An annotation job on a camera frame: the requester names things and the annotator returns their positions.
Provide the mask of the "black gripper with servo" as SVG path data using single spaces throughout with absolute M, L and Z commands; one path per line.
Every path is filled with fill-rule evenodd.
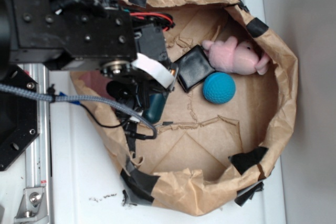
M 117 107 L 117 116 L 129 137 L 154 139 L 157 131 L 143 113 L 150 106 L 150 95 L 166 95 L 174 90 L 179 68 L 167 53 L 164 33 L 174 28 L 173 17 L 154 11 L 131 11 L 136 55 L 131 60 L 115 60 L 101 73 L 112 82 L 108 92 L 127 109 Z

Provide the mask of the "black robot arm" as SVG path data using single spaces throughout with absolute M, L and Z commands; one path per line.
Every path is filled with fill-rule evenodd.
M 1 99 L 105 103 L 119 112 L 120 127 L 136 119 L 152 129 L 142 113 L 150 96 L 173 90 L 178 72 L 163 36 L 173 27 L 171 15 L 130 9 L 119 0 L 1 0 Z M 116 100 L 16 86 L 10 71 L 25 63 L 96 70 L 117 85 Z

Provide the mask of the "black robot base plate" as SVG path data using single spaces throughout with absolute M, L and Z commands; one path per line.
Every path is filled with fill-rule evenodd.
M 36 93 L 37 82 L 17 65 L 1 84 Z M 1 172 L 7 170 L 38 136 L 37 101 L 1 92 Z

